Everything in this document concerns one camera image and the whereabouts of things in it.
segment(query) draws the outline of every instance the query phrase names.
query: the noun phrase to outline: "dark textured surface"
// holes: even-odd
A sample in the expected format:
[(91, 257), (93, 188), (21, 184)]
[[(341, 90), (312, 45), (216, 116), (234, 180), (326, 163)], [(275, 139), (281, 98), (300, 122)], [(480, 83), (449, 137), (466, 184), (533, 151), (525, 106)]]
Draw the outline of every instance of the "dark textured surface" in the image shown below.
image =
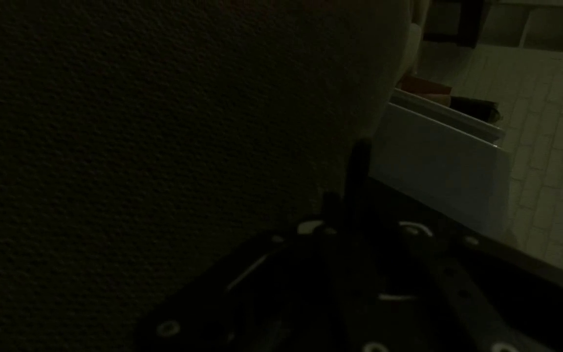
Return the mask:
[(0, 0), (0, 350), (128, 350), (165, 294), (312, 212), (402, 24), (402, 0)]

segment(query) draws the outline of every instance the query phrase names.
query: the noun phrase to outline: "floor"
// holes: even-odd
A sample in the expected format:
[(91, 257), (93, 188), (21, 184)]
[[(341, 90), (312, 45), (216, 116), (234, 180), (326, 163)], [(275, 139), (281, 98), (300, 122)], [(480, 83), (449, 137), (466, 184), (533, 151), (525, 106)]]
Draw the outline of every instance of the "floor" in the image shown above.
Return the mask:
[(515, 245), (563, 268), (563, 53), (423, 43), (417, 75), (498, 102)]

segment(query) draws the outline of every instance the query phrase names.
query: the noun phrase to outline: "dark fabric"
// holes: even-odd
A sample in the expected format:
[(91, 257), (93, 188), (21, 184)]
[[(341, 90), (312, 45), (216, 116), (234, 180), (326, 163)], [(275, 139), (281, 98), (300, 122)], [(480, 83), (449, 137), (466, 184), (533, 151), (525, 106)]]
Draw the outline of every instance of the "dark fabric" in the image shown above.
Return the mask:
[(404, 0), (0, 0), (0, 350), (128, 350), (314, 212), (392, 88)]

